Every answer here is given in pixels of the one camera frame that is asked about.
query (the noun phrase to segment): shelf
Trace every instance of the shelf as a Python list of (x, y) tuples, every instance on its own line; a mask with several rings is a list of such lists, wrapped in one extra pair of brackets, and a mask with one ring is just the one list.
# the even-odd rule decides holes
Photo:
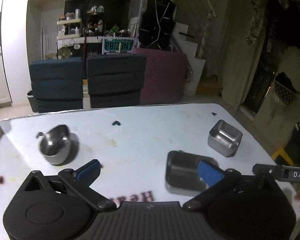
[(71, 23), (80, 23), (82, 22), (82, 19), (71, 19), (71, 20), (60, 20), (57, 21), (57, 25), (63, 25), (63, 24), (71, 24)]
[(57, 40), (70, 39), (70, 38), (79, 38), (79, 37), (81, 37), (81, 33), (67, 34), (67, 35), (57, 36)]

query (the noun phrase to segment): blue gripper pad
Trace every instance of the blue gripper pad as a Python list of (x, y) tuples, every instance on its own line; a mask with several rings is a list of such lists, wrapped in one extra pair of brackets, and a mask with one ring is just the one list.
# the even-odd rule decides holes
[(84, 185), (90, 186), (100, 175), (101, 165), (94, 159), (74, 172), (75, 177)]
[(221, 169), (219, 171), (217, 169), (217, 167), (215, 169), (209, 165), (208, 162), (201, 161), (198, 165), (198, 175), (209, 187), (212, 187), (223, 179)]

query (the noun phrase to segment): curtain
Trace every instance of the curtain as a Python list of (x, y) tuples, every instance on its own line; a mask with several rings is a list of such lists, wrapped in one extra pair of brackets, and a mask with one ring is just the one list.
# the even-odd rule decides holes
[(223, 42), (218, 60), (218, 76), (223, 86), (222, 98), (235, 109), (247, 96), (265, 38), (262, 31), (252, 46), (245, 42), (253, 13), (251, 0), (229, 0), (221, 34)]

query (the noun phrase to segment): ribbed black surface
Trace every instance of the ribbed black surface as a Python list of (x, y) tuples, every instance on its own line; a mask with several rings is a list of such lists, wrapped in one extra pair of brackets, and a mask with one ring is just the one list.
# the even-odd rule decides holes
[(93, 240), (216, 239), (203, 215), (179, 202), (123, 202), (117, 211), (97, 215), (93, 227)]

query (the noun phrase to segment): screw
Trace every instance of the screw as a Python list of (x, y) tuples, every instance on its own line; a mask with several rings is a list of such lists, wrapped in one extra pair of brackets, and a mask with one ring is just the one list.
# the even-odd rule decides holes
[(192, 200), (192, 201), (189, 201), (189, 202), (185, 203), (185, 206), (188, 209), (197, 209), (197, 208), (201, 207), (201, 203), (199, 201)]
[(113, 206), (113, 202), (111, 200), (102, 200), (100, 202), (98, 202), (97, 206), (101, 209), (106, 209), (106, 208), (110, 208)]

